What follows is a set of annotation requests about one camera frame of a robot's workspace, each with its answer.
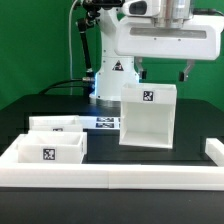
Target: cable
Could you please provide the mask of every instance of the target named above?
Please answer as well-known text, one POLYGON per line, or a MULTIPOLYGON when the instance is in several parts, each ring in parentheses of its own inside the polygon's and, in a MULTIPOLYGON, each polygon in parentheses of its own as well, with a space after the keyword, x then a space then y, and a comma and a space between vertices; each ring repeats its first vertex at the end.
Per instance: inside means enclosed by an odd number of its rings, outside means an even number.
POLYGON ((51 89, 63 89, 63 88, 88 88, 88 86, 53 86, 50 88, 46 88, 44 91, 42 90, 39 94, 44 95, 46 92, 48 92, 51 89))
POLYGON ((195 8, 193 11, 194 15, 215 15, 218 14, 220 16, 224 16, 224 13, 216 10, 216 9, 208 9, 208 8, 195 8))
POLYGON ((82 82, 83 79, 72 79, 72 80, 65 80, 65 81, 60 81, 60 82, 56 82, 50 86, 48 86, 47 88, 41 90, 38 94, 45 94, 48 90, 52 89, 52 88, 56 88, 59 85, 62 84, 66 84, 66 83, 72 83, 72 82, 82 82))
POLYGON ((71 9, 69 11, 69 24, 68 24, 68 42, 69 42, 69 58, 70 58, 70 79, 73 79, 73 56, 72 56, 72 15, 73 15, 73 9, 76 6, 78 0, 75 0, 71 6, 71 9))

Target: black cable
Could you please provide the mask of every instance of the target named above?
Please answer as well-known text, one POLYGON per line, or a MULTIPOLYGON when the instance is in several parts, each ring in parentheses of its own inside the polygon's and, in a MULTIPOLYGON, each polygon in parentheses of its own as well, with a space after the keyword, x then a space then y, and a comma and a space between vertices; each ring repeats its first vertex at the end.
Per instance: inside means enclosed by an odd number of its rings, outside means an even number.
POLYGON ((208 9, 208 8, 195 8, 193 10, 194 15, 221 15, 224 16, 224 13, 216 10, 216 9, 208 9))
POLYGON ((42 95, 44 95, 46 92, 48 92, 51 89, 63 89, 63 88, 89 88, 88 86, 53 86, 51 88, 48 88, 45 90, 44 93, 41 93, 42 95))
POLYGON ((56 82, 50 86, 48 86, 47 88, 41 90, 38 94, 45 94, 48 90, 54 88, 54 87, 57 87, 59 85, 62 85, 62 84, 66 84, 66 83, 72 83, 72 82, 82 82, 82 78, 80 79, 69 79, 69 80, 64 80, 64 81, 60 81, 60 82, 56 82))

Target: open white box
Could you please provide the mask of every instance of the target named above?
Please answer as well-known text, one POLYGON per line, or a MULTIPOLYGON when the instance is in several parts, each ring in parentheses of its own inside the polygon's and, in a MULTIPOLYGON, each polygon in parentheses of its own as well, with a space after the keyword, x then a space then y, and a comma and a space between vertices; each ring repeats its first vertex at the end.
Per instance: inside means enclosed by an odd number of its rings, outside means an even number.
POLYGON ((29 131, 18 142, 19 163, 82 163, 86 154, 84 132, 29 131))
POLYGON ((82 132, 79 116, 29 117, 29 128, 35 131, 82 132))
POLYGON ((177 90, 167 84, 125 84, 120 144, 172 148, 177 90))
MULTIPOLYGON (((224 190, 224 167, 18 163, 20 135, 0 157, 0 187, 224 190)), ((223 150, 207 139, 206 153, 223 150)), ((224 164, 224 156, 219 162, 224 164)))

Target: white border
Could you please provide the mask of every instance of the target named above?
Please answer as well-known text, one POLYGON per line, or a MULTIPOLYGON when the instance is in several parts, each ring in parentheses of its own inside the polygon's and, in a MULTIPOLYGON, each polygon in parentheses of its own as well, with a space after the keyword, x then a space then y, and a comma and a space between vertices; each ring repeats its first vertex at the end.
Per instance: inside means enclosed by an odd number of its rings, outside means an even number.
POLYGON ((224 190, 224 167, 19 164, 23 137, 0 157, 0 187, 224 190))

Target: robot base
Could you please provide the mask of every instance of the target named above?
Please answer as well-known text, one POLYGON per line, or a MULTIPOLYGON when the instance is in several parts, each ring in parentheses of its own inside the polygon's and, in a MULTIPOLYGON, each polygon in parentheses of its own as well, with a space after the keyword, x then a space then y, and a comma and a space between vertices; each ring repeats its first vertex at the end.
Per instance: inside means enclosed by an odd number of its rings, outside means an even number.
POLYGON ((102 107, 120 107, 121 106, 121 101, 118 98, 110 98, 106 99, 103 97, 98 98, 97 96, 90 94, 90 104, 95 104, 97 106, 102 106, 102 107))

